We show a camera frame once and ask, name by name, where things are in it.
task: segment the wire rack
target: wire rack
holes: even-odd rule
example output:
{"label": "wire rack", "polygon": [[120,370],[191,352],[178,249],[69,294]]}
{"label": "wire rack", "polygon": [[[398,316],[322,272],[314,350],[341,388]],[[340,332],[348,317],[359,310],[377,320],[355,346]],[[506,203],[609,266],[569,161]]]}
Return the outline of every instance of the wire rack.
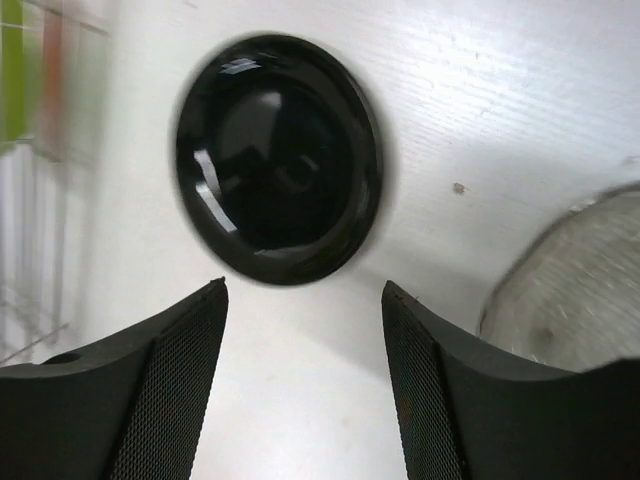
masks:
{"label": "wire rack", "polygon": [[[108,35],[81,10],[67,8],[70,2],[0,3],[4,4],[0,366],[4,366],[39,361],[63,348],[61,338],[71,318],[65,302],[74,297],[69,270],[76,264],[77,287],[74,257],[86,237],[80,212],[87,207],[85,194],[99,131],[95,98],[101,95],[90,90],[100,83],[96,75],[104,73],[100,71],[104,62],[96,60],[106,52]],[[16,55],[16,46],[23,48],[22,56]],[[11,88],[19,92],[18,100]],[[19,136],[16,112],[24,124]]]}

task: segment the green object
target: green object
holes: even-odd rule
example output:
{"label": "green object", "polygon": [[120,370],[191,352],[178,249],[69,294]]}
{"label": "green object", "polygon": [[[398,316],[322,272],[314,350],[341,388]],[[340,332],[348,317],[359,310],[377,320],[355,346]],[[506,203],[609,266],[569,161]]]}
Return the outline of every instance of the green object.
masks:
{"label": "green object", "polygon": [[24,58],[22,3],[2,2],[2,94],[4,140],[12,142],[27,129],[27,72]]}

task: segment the black plate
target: black plate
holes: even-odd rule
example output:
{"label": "black plate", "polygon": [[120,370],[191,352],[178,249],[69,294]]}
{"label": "black plate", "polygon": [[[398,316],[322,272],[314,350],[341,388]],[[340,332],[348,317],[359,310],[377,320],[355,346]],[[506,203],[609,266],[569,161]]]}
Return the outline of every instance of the black plate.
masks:
{"label": "black plate", "polygon": [[186,96],[175,158],[200,236],[265,283],[340,268],[380,202],[380,135],[361,89],[331,55],[293,37],[249,38],[206,65]]}

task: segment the white surface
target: white surface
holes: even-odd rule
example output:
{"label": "white surface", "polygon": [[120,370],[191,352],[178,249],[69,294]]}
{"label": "white surface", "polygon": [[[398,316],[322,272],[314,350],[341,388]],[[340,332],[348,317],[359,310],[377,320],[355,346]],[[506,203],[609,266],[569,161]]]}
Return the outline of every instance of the white surface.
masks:
{"label": "white surface", "polygon": [[[226,275],[229,321],[193,478],[404,478],[384,280],[473,329],[544,225],[635,178],[639,22],[634,0],[125,0],[83,339]],[[190,229],[172,180],[188,73],[257,31],[305,37],[344,61],[375,97],[391,146],[395,184],[370,248],[305,288],[228,271]]]}

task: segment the glossy black surface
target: glossy black surface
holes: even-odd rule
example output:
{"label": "glossy black surface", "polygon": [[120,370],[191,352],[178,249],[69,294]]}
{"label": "glossy black surface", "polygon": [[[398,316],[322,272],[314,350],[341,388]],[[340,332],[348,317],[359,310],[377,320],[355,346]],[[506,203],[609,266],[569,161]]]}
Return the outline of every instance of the glossy black surface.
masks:
{"label": "glossy black surface", "polygon": [[382,189],[379,134],[353,78],[315,45],[279,35],[237,43],[200,72],[180,114],[175,166],[206,244],[272,284],[343,265]]}

